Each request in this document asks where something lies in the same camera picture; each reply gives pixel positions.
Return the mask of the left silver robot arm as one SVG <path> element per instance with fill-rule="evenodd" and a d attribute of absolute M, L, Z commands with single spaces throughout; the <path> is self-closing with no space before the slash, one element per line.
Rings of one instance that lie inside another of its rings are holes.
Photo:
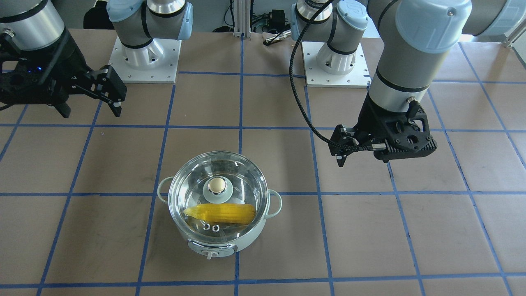
<path fill-rule="evenodd" d="M 330 139 L 319 133 L 298 105 L 309 128 L 328 144 L 343 167 L 349 155 L 370 150 L 385 163 L 426 157 L 436 151 L 421 106 L 449 51 L 463 34 L 500 35 L 525 15 L 524 0 L 297 0 L 291 7 L 295 57 L 301 41 L 323 42 L 318 64 L 342 75 L 372 20 L 383 52 L 371 77 L 358 122 L 337 125 Z"/>

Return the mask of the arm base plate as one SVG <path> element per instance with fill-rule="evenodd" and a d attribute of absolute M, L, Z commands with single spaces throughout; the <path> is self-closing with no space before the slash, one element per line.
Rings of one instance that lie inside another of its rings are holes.
<path fill-rule="evenodd" d="M 109 64 L 124 83 L 175 84 L 182 41 L 153 39 L 141 49 L 125 47 L 117 37 Z"/>
<path fill-rule="evenodd" d="M 308 87 L 367 88 L 370 85 L 362 44 L 350 55 L 333 52 L 326 43 L 302 42 Z"/>

